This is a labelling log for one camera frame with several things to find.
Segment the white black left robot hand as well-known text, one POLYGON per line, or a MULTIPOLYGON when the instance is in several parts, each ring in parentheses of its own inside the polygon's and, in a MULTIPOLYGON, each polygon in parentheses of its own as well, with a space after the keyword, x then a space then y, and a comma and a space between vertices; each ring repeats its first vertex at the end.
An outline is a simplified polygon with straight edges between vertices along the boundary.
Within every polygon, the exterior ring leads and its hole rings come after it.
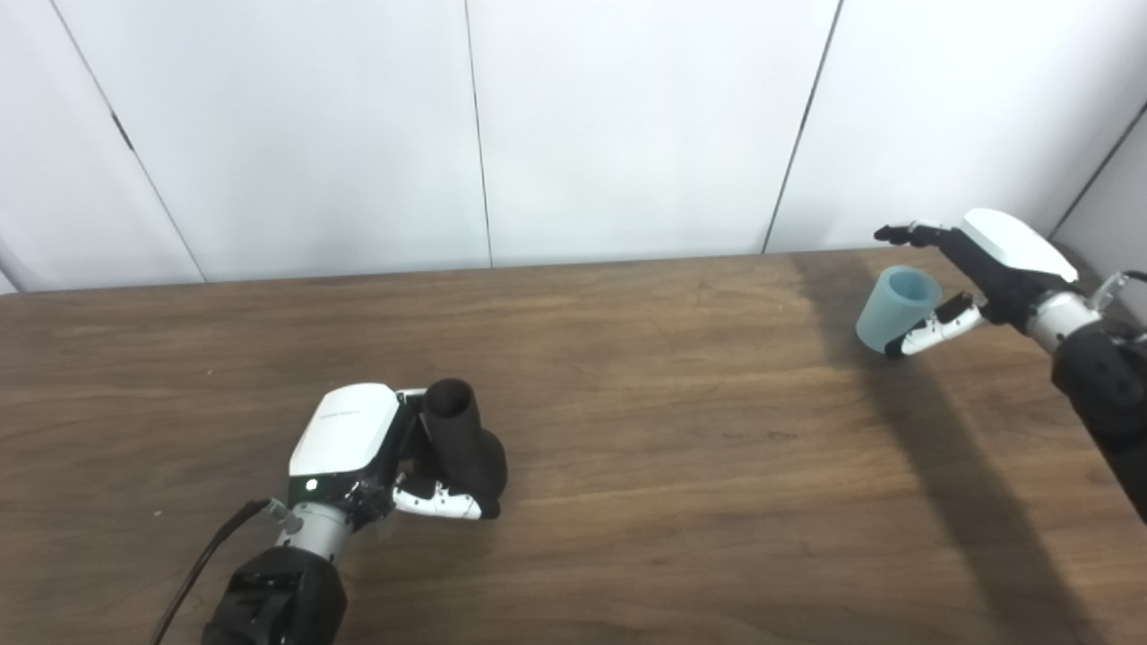
POLYGON ((344 384, 320 401, 289 461, 288 505, 319 503, 353 530, 405 512, 459 520, 501 514, 505 448, 471 384, 448 376, 424 391, 344 384))

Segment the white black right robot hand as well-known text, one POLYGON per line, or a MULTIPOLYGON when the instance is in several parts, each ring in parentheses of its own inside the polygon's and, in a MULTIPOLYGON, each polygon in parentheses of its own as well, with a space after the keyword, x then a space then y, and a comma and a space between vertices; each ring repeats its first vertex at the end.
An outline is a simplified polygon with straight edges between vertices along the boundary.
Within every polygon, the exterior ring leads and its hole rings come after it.
POLYGON ((1079 273, 1046 238, 1008 213, 974 209, 954 228, 916 220, 874 233, 888 244, 935 246, 975 292, 961 292, 890 340, 892 359, 921 353, 982 325, 1008 325, 1050 355, 1075 331, 1097 322, 1078 289, 1079 273))

